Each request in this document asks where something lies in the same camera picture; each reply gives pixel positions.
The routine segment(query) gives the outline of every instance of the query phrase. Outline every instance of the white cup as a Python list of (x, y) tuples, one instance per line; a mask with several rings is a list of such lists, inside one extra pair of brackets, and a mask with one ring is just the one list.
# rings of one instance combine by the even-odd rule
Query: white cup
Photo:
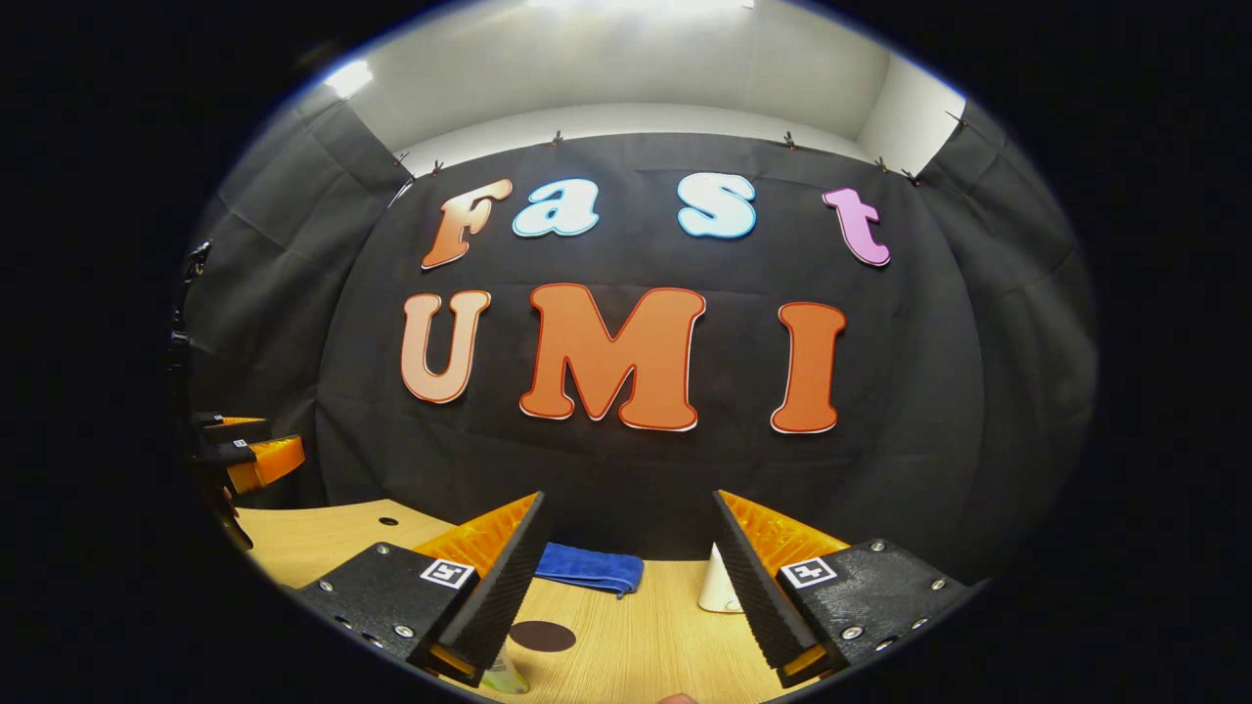
[(714, 544), (712, 552), (709, 555), (709, 570), (705, 572), (705, 584), (704, 589), (700, 590), (700, 600), (697, 603), (705, 611), (719, 614), (744, 613), (742, 606), (739, 605), (739, 598), (735, 596), (735, 586), (730, 584), (730, 575), (726, 574), (726, 565), (721, 561), (721, 552), (717, 552), (716, 544)]

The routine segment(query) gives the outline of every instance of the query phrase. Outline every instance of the table surface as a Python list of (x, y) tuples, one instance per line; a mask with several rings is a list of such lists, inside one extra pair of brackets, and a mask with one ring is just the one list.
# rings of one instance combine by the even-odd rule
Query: table surface
[[(293, 588), (305, 586), (374, 542), (417, 546), (453, 527), (387, 500), (290, 511), (239, 509), (239, 514), (255, 544), (250, 559), (274, 581)], [(383, 525), (379, 517), (398, 524)], [(654, 704), (679, 693), (702, 704), (747, 704), (799, 689), (779, 685), (742, 614), (714, 614), (696, 604), (706, 569), (704, 560), (645, 560), (639, 591), (621, 600), (612, 593), (533, 580), (516, 623), (560, 624), (577, 641), (560, 653), (541, 653), (510, 638), (508, 656), (531, 690), (503, 694), (483, 685), (473, 691), (531, 704)]]

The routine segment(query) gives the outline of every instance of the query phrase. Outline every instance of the blue cloth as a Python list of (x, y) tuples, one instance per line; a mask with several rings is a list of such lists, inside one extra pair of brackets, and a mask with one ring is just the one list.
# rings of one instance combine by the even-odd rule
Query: blue cloth
[(617, 599), (621, 599), (639, 589), (639, 580), (644, 577), (644, 560), (632, 555), (592, 552), (548, 542), (535, 576), (616, 591)]

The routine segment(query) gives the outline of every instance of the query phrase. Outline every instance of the black fabric backdrop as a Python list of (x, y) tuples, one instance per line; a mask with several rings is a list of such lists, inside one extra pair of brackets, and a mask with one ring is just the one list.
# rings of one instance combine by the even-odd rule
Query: black fabric backdrop
[[(854, 159), (764, 140), (636, 134), (535, 145), (403, 183), (344, 105), (280, 116), (227, 179), (205, 228), (215, 248), (189, 299), (200, 407), (275, 418), (304, 467), (245, 505), (391, 497), (462, 522), (535, 490), (553, 540), (646, 559), (702, 559), (710, 492), (726, 489), (843, 540), (885, 536), (963, 581), (990, 576), (1039, 521), (1078, 450), (1094, 393), (1085, 273), (1058, 204), (975, 105), (968, 129), (913, 187)], [(677, 224), (681, 178), (740, 174), (757, 222), (740, 239)], [(467, 254), (423, 272), (451, 197), (508, 178)], [(521, 238), (535, 188), (600, 187), (600, 222), (577, 237)], [(854, 188), (878, 209), (885, 268), (848, 251), (821, 194)], [(531, 291), (587, 286), (610, 332), (654, 287), (701, 293), (689, 432), (523, 415), (538, 339)], [(399, 376), (403, 302), (436, 293), (429, 367), (446, 366), (447, 301), (492, 296), (473, 373), (446, 405)], [(813, 301), (848, 318), (835, 353), (839, 425), (775, 432), (789, 338), (779, 306)], [(567, 378), (572, 395), (572, 380)]]

